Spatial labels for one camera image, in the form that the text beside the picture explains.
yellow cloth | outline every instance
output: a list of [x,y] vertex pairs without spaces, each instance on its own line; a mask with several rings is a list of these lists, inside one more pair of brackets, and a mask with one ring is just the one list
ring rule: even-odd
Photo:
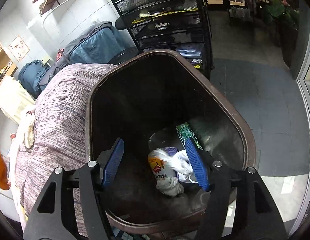
[[20,124],[21,111],[34,104],[35,100],[15,78],[3,78],[0,83],[0,108],[5,116]]

trash can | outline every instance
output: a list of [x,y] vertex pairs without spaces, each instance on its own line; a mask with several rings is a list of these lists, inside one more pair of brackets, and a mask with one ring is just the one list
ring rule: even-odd
[[[112,226],[133,234],[162,232],[164,237],[197,229],[209,193],[197,184],[174,198],[160,193],[147,161],[154,148],[178,144],[175,127],[185,122],[214,158],[237,170],[255,167],[255,141],[247,123],[177,52],[140,54],[95,85],[86,111],[87,161],[96,160],[118,137],[125,143],[103,200]],[[232,192],[230,203],[235,198]]]

blanket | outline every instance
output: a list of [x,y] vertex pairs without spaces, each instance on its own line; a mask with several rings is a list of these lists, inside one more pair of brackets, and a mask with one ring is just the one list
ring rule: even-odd
[[[110,64],[67,66],[37,98],[34,146],[22,146],[15,165],[18,201],[26,217],[56,167],[73,170],[85,164],[86,102],[93,86],[113,68]],[[85,235],[79,191],[75,189],[74,204],[79,233]]]

silver screw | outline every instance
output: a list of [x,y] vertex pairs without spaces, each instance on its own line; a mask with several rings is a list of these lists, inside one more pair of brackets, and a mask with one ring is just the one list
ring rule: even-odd
[[59,173],[61,173],[62,171],[63,171],[63,168],[61,168],[61,167],[55,168],[55,173],[56,173],[56,174],[59,174]]
[[255,169],[253,167],[248,167],[247,168],[247,171],[251,174],[254,174],[255,173]]
[[90,161],[88,162],[88,167],[95,167],[97,165],[97,162],[96,161]]
[[215,167],[221,167],[221,166],[222,166],[222,162],[221,162],[221,161],[214,161],[214,162],[213,162],[213,165],[214,165]]

poster on wall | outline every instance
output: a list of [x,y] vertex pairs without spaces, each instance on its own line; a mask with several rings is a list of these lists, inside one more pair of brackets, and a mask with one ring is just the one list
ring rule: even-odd
[[8,48],[18,62],[20,62],[29,51],[29,48],[19,35],[14,39]]

